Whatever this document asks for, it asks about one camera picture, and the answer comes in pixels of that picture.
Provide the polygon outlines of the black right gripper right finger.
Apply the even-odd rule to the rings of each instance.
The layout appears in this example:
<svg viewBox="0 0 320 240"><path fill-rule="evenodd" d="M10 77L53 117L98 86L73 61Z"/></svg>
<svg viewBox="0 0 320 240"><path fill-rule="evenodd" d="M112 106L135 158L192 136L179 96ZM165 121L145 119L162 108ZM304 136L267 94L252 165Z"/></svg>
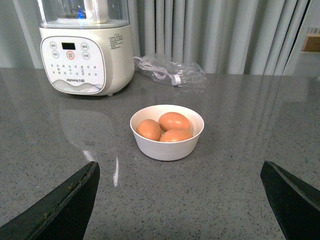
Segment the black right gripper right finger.
<svg viewBox="0 0 320 240"><path fill-rule="evenodd" d="M260 178L273 214L287 240L320 238L320 191L271 161Z"/></svg>

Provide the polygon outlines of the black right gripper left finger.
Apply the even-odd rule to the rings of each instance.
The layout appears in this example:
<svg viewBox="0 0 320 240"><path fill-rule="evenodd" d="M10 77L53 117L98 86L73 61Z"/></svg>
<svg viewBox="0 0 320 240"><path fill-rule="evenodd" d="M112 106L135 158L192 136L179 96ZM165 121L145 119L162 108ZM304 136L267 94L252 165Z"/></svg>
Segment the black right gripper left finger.
<svg viewBox="0 0 320 240"><path fill-rule="evenodd" d="M100 166L91 161L0 228L2 240L82 240L91 217Z"/></svg>

